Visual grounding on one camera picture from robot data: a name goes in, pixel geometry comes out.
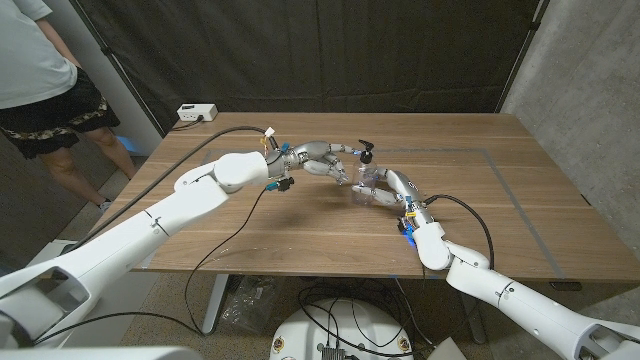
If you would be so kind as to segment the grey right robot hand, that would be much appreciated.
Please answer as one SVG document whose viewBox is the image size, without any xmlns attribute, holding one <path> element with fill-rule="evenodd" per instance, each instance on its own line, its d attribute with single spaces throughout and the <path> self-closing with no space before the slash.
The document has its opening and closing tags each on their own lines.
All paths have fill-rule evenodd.
<svg viewBox="0 0 640 360">
<path fill-rule="evenodd" d="M 423 204 L 423 196 L 405 174 L 387 168 L 378 168 L 376 177 L 385 182 L 391 191 L 365 185 L 353 185 L 351 190 L 357 195 L 371 196 L 375 202 L 384 206 L 402 205 L 408 212 L 415 212 L 418 227 L 434 222 L 434 218 Z"/>
</svg>

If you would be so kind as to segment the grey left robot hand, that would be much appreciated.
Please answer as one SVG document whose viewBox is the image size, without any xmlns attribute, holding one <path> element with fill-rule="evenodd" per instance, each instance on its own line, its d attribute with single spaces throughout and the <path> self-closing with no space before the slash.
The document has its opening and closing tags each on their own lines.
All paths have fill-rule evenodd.
<svg viewBox="0 0 640 360">
<path fill-rule="evenodd" d="M 294 147 L 283 144 L 266 157 L 268 177 L 287 177 L 289 171 L 303 169 L 312 175 L 332 177 L 342 185 L 349 177 L 337 153 L 359 155 L 361 151 L 326 141 L 311 141 Z"/>
</svg>

